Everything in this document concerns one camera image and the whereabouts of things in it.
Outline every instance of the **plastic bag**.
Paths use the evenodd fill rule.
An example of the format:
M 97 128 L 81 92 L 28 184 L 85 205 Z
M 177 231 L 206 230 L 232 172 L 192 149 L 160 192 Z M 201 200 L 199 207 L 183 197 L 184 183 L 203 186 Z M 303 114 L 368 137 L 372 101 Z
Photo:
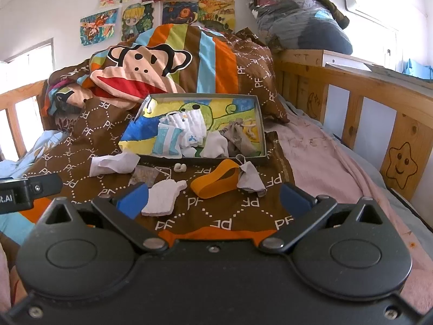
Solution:
M 351 55 L 352 44 L 317 0 L 250 0 L 260 36 L 272 51 L 319 49 Z

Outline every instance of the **wooden bed rail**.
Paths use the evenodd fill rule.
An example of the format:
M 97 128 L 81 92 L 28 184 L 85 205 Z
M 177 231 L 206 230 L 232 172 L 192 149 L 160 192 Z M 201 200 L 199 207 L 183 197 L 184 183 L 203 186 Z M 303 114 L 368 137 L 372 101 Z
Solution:
M 391 82 L 340 69 L 276 61 L 282 96 L 323 123 L 329 85 L 350 92 L 342 141 L 354 148 L 364 97 L 397 111 L 380 168 L 387 186 L 410 200 L 433 147 L 432 97 Z
M 9 122 L 9 129 L 12 134 L 12 139 L 14 140 L 15 149 L 17 150 L 17 154 L 20 158 L 22 158 L 27 151 L 25 149 L 21 130 L 19 128 L 17 110 L 15 105 L 20 101 L 36 96 L 39 108 L 41 109 L 45 101 L 42 95 L 44 91 L 44 85 L 45 81 L 42 80 L 40 82 L 22 86 L 21 88 L 17 88 L 0 94 L 0 111 L 6 110 L 7 120 Z M 43 118 L 42 126 L 44 129 L 53 129 L 50 128 L 50 124 L 48 124 Z

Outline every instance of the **screw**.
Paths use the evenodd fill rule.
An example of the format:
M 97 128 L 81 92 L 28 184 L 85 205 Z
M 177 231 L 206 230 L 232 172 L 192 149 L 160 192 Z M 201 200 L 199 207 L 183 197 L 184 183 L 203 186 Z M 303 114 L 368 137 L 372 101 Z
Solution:
M 389 307 L 386 311 L 385 311 L 385 317 L 389 320 L 395 320 L 398 318 L 398 311 L 397 309 L 393 308 L 393 307 Z
M 148 238 L 143 242 L 143 246 L 145 246 L 147 249 L 152 249 L 153 251 L 156 249 L 161 249 L 165 246 L 165 241 L 161 238 Z
M 31 307 L 29 309 L 29 315 L 33 319 L 40 319 L 40 318 L 42 318 L 44 316 L 44 312 L 39 307 Z
M 266 249 L 279 249 L 284 247 L 284 241 L 280 238 L 269 237 L 261 242 L 261 245 Z
M 218 253 L 219 252 L 219 247 L 212 246 L 212 247 L 209 247 L 207 250 L 210 251 L 211 253 Z

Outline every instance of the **white earplug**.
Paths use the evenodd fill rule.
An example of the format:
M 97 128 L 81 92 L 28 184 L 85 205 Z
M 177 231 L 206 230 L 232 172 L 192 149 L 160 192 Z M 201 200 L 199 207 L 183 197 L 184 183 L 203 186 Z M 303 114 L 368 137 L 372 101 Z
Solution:
M 180 163 L 177 163 L 175 165 L 174 170 L 175 170 L 175 172 L 186 172 L 187 171 L 187 166 L 185 164 L 181 165 Z

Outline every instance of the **pink bed sheet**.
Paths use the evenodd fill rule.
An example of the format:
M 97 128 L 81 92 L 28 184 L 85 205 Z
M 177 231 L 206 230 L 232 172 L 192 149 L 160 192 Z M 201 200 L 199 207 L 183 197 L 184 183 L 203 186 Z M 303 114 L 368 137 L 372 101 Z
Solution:
M 408 247 L 413 268 L 401 293 L 420 313 L 433 307 L 433 262 L 388 199 L 364 170 L 338 143 L 318 126 L 288 111 L 290 123 L 266 122 L 266 131 L 277 131 L 293 169 L 295 184 L 316 197 L 326 194 L 339 203 L 353 204 L 362 196 L 373 197 Z

